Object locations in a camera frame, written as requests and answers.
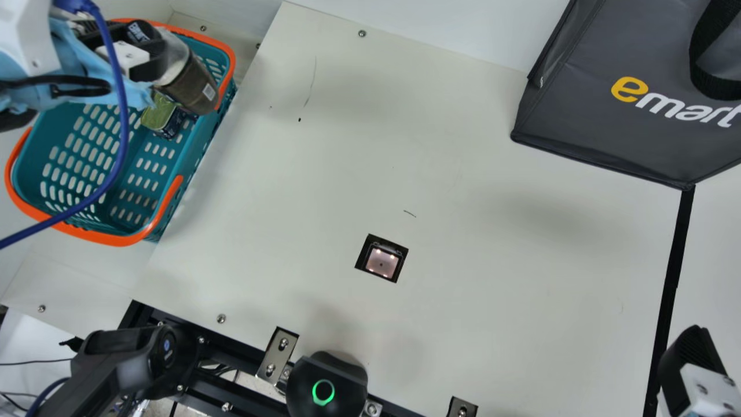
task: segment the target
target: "black pole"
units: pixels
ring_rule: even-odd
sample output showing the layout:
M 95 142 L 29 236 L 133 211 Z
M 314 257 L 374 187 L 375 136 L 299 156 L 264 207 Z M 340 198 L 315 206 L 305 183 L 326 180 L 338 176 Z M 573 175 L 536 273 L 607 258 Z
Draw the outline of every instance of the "black pole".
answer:
M 648 388 L 646 389 L 646 399 L 643 405 L 643 417 L 656 417 L 657 395 L 659 395 L 660 388 L 657 370 L 661 355 L 666 351 L 669 342 L 671 313 L 674 311 L 674 298 L 677 296 L 679 275 L 682 272 L 682 259 L 685 256 L 685 243 L 687 242 L 687 230 L 690 226 L 694 191 L 694 187 L 689 191 L 683 191 L 682 198 L 679 200 L 677 224 L 674 226 L 674 240 L 671 242 L 671 252 L 669 252 L 669 262 L 666 266 L 666 278 L 664 279 L 664 292 L 661 295 L 659 320 L 656 325 L 654 354 L 651 356 L 651 370 L 648 372 Z

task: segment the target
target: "wire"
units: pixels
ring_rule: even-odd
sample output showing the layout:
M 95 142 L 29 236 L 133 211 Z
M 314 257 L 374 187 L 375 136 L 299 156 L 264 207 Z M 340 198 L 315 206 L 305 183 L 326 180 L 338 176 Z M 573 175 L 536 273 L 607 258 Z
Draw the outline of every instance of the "wire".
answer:
M 28 364 L 53 364 L 54 362 L 66 362 L 71 361 L 73 358 L 69 359 L 54 359 L 52 361 L 26 361 L 26 362 L 13 362 L 11 364 L 0 364 L 0 367 L 14 367 L 16 365 L 28 365 Z
M 27 409 L 27 408 L 23 408 L 23 407 L 21 407 L 20 405 L 18 405 L 18 403 L 17 403 L 17 402 L 15 402 L 15 401 L 13 401 L 12 399 L 10 399 L 10 397 L 9 397 L 9 396 L 7 396 L 6 394 L 0 393 L 0 396 L 1 396 L 2 398 L 5 398 L 5 399 L 7 400 L 7 402 L 11 403 L 11 404 L 12 404 L 12 405 L 13 405 L 13 406 L 14 406 L 15 408 L 17 408 L 17 409 L 19 409 L 19 410 L 21 410 L 21 411 L 28 411 L 28 409 Z
M 121 140 L 119 141 L 119 151 L 116 154 L 116 161 L 113 163 L 113 167 L 110 173 L 105 176 L 103 183 L 89 196 L 83 199 L 80 203 L 68 208 L 67 210 L 59 213 L 49 219 L 39 222 L 29 228 L 23 229 L 20 232 L 16 232 L 4 239 L 0 240 L 0 249 L 7 248 L 8 246 L 25 239 L 33 234 L 39 233 L 40 231 L 61 223 L 80 211 L 85 210 L 90 204 L 95 203 L 103 194 L 110 189 L 116 178 L 122 171 L 124 161 L 126 160 L 126 153 L 129 145 L 129 105 L 126 100 L 126 89 L 124 88 L 124 79 L 121 75 L 121 67 L 119 65 L 119 58 L 116 56 L 116 50 L 113 48 L 113 39 L 110 36 L 110 31 L 107 29 L 108 26 L 103 19 L 103 15 L 100 13 L 98 6 L 92 1 L 86 1 L 82 7 L 83 11 L 87 11 L 95 19 L 98 28 L 100 28 L 100 34 L 103 37 L 103 43 L 105 44 L 105 50 L 108 52 L 108 59 L 110 60 L 110 66 L 113 70 L 113 79 L 116 81 L 116 95 L 119 98 L 119 116 L 121 120 Z
M 28 407 L 28 411 L 26 412 L 26 417 L 33 417 L 33 415 L 36 414 L 36 411 L 39 410 L 41 403 L 44 402 L 46 397 L 48 397 L 49 394 L 51 394 L 51 392 L 54 391 L 54 389 L 57 388 L 59 385 L 62 385 L 63 383 L 67 382 L 68 379 L 69 377 L 58 379 L 52 382 L 50 386 L 46 387 L 46 389 L 44 389 L 41 392 L 41 394 L 39 394 L 39 396 L 36 397 L 35 400 L 33 400 L 33 404 L 31 404 L 31 407 Z

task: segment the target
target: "emart logo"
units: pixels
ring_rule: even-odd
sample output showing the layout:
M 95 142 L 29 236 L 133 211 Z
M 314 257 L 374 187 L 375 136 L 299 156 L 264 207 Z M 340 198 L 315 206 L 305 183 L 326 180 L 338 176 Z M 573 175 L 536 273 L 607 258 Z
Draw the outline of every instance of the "emart logo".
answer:
M 636 107 L 646 108 L 646 106 L 652 106 L 648 109 L 653 114 L 659 114 L 664 111 L 664 117 L 677 120 L 684 120 L 686 122 L 693 122 L 699 120 L 700 123 L 709 123 L 718 121 L 718 126 L 722 128 L 730 128 L 731 120 L 741 113 L 741 105 L 732 107 L 721 107 L 713 109 L 706 105 L 689 105 L 687 106 L 683 101 L 677 99 L 670 99 L 669 97 L 659 93 L 649 93 L 648 85 L 632 76 L 624 76 L 617 80 L 612 86 L 612 95 L 621 102 L 632 103 L 637 102 Z

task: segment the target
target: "black cable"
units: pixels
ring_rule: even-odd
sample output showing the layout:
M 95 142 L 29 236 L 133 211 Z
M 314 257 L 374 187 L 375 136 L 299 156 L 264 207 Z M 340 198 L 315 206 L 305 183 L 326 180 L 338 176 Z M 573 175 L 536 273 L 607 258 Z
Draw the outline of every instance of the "black cable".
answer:
M 26 361 L 26 362 L 14 362 L 11 364 L 0 364 L 0 367 L 14 367 L 15 365 L 28 365 L 28 364 L 52 364 L 53 362 L 66 362 L 71 361 L 72 358 L 69 359 L 55 359 L 53 361 Z
M 20 405 L 18 405 L 18 403 L 17 403 L 17 402 L 15 402 L 15 401 L 13 401 L 12 399 L 10 399 L 10 397 L 9 397 L 9 396 L 7 396 L 7 395 L 5 395 L 5 394 L 0 394 L 0 396 L 2 396 L 2 398 L 5 398 L 5 399 L 7 400 L 7 402 L 11 403 L 11 404 L 12 404 L 12 405 L 13 405 L 13 406 L 14 406 L 15 408 L 17 408 L 17 409 L 19 409 L 19 410 L 21 410 L 21 411 L 28 411 L 28 409 L 27 409 L 27 408 L 23 408 L 23 407 L 21 407 Z

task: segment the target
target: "black strap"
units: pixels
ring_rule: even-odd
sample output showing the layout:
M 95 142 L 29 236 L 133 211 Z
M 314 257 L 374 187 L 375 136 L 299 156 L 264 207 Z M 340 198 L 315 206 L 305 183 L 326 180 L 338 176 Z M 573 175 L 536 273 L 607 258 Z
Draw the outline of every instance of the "black strap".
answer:
M 703 70 L 697 61 L 741 12 L 741 1 L 711 0 L 697 22 L 690 42 L 690 78 L 701 93 L 715 100 L 740 100 L 741 81 L 724 79 Z
M 17 81 L 0 81 L 0 91 L 5 88 L 23 88 L 43 84 L 51 84 L 51 98 L 53 99 L 61 96 L 97 97 L 105 96 L 111 92 L 110 84 L 104 79 L 74 75 L 42 75 L 31 76 Z M 60 90 L 59 84 L 81 85 L 85 88 Z
M 666 266 L 666 277 L 664 278 L 664 291 L 661 295 L 661 306 L 659 307 L 659 320 L 656 325 L 654 338 L 654 353 L 651 356 L 651 368 L 648 371 L 648 387 L 646 389 L 645 403 L 643 404 L 643 417 L 655 417 L 659 395 L 659 361 L 666 352 L 669 342 L 669 329 L 671 328 L 671 314 L 674 312 L 674 299 L 677 296 L 679 286 L 679 275 L 682 272 L 682 260 L 685 256 L 685 242 L 687 231 L 690 228 L 690 216 L 692 215 L 692 202 L 694 200 L 695 188 L 682 191 L 677 210 L 677 223 L 674 225 L 674 239 L 671 242 L 669 262 Z

